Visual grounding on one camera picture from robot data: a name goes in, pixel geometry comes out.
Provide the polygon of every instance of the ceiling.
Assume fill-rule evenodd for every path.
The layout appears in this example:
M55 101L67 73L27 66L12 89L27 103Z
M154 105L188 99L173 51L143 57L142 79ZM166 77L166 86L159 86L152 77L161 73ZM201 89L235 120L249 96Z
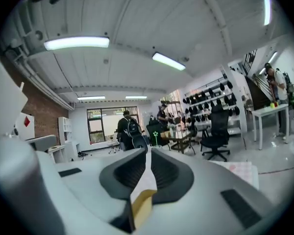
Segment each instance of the ceiling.
M86 95L158 100L247 43L263 41L268 32L274 38L288 31L276 23L263 26L263 21L263 0L60 0L54 5L25 0L7 20L0 45L22 46L28 65L67 102ZM36 31L42 32L41 40ZM43 45L68 36L105 35L109 48L46 51ZM153 61L156 51L186 69Z

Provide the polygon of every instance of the floor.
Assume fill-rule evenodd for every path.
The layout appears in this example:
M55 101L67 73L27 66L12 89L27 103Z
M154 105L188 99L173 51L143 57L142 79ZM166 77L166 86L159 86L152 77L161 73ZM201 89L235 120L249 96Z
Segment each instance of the floor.
M257 166L259 173L259 190L274 204L278 205L294 193L294 130L291 131L290 141L285 144L281 137L276 137L275 126L263 129L263 149L259 150L259 143L254 142L253 132L245 135L246 150L240 135L231 136L227 149L231 154L224 154L229 162L252 162ZM207 159L209 154L202 156L200 145L194 145L185 155L195 159ZM84 159L112 156L109 150L90 152Z

